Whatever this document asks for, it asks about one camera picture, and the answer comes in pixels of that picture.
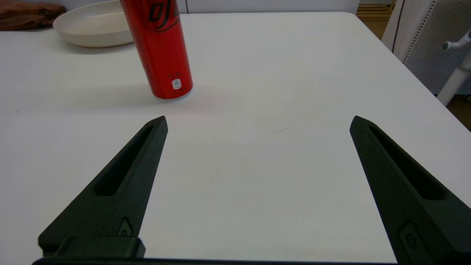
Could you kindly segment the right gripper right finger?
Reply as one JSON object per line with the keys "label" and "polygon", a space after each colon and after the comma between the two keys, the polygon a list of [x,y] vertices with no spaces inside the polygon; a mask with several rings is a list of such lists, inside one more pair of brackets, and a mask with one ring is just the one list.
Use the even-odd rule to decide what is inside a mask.
{"label": "right gripper right finger", "polygon": [[350,134],[398,264],[469,265],[470,208],[373,122]]}

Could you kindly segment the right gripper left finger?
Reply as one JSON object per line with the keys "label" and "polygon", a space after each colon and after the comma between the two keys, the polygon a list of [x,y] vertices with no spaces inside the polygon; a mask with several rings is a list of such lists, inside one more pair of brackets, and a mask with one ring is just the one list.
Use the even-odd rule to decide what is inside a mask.
{"label": "right gripper left finger", "polygon": [[69,237],[138,237],[167,132],[165,116],[147,122],[40,234],[43,254]]}

